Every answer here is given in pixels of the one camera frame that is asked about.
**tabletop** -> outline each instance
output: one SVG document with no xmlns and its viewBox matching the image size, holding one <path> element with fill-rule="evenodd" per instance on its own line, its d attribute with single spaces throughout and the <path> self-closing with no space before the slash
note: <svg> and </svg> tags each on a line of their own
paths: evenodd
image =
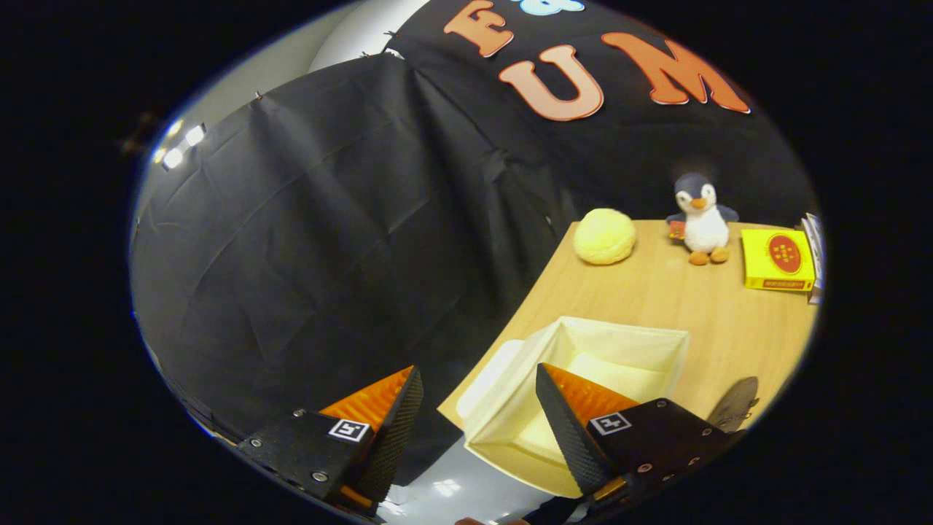
<svg viewBox="0 0 933 525">
<path fill-rule="evenodd" d="M 670 398 L 707 419 L 736 381 L 756 376 L 760 401 L 743 427 L 752 424 L 796 371 L 818 310 L 808 304 L 805 292 L 745 287 L 741 231 L 787 228 L 729 223 L 729 260 L 695 266 L 663 220 L 633 223 L 632 255 L 607 266 L 577 256 L 573 236 L 578 222 L 573 223 L 505 329 L 438 407 L 441 414 L 463 429 L 457 401 L 495 351 L 569 316 L 689 332 L 683 373 Z"/>
</svg>

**ceiling light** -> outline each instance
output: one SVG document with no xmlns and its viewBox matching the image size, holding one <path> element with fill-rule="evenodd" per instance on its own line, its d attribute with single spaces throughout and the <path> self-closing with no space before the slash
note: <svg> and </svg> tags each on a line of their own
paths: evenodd
<svg viewBox="0 0 933 525">
<path fill-rule="evenodd" d="M 172 169 L 181 163 L 181 151 L 178 148 L 169 149 L 165 154 L 165 166 Z"/>
<path fill-rule="evenodd" d="M 188 130 L 188 132 L 185 134 L 185 140 L 187 140 L 191 146 L 194 146 L 195 144 L 201 142 L 203 139 L 204 139 L 204 124 L 198 124 L 197 126 L 194 126 L 190 130 Z"/>
<path fill-rule="evenodd" d="M 177 134 L 179 131 L 181 131 L 181 124 L 182 124 L 182 122 L 183 122 L 183 121 L 182 121 L 181 119 L 175 121 L 175 123 L 172 124 L 172 127 L 169 128 L 169 131 L 168 131 L 168 133 L 165 134 L 165 136 L 167 136 L 167 137 L 168 137 L 168 136 L 173 136 L 173 135 Z"/>
</svg>

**yellow ball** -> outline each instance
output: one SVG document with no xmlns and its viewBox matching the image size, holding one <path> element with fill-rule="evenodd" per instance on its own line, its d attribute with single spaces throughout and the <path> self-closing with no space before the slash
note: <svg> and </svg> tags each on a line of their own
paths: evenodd
<svg viewBox="0 0 933 525">
<path fill-rule="evenodd" d="M 590 264 L 612 264 L 632 254 L 635 226 L 629 216 L 609 208 L 586 214 L 574 233 L 574 251 Z"/>
</svg>

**white wall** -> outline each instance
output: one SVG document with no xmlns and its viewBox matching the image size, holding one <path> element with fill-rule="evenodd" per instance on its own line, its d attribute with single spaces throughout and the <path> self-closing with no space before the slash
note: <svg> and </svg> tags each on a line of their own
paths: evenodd
<svg viewBox="0 0 933 525">
<path fill-rule="evenodd" d="M 321 46 L 308 72 L 339 64 L 361 53 L 383 52 L 391 36 L 428 0 L 367 0 L 350 13 Z"/>
<path fill-rule="evenodd" d="M 186 112 L 191 124 L 204 122 L 210 130 L 233 111 L 266 92 L 307 74 L 314 56 L 330 33 L 362 2 L 353 2 L 302 25 L 256 52 L 217 81 Z"/>
</svg>

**cardboard box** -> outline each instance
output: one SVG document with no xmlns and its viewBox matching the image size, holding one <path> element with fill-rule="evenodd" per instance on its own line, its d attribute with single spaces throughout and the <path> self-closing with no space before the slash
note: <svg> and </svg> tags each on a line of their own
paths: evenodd
<svg viewBox="0 0 933 525">
<path fill-rule="evenodd" d="M 457 402 L 464 447 L 499 471 L 556 496 L 579 488 L 535 393 L 547 362 L 638 403 L 671 397 L 689 333 L 561 317 L 500 347 Z"/>
<path fill-rule="evenodd" d="M 813 254 L 805 232 L 742 230 L 745 286 L 760 290 L 810 291 Z"/>
</svg>

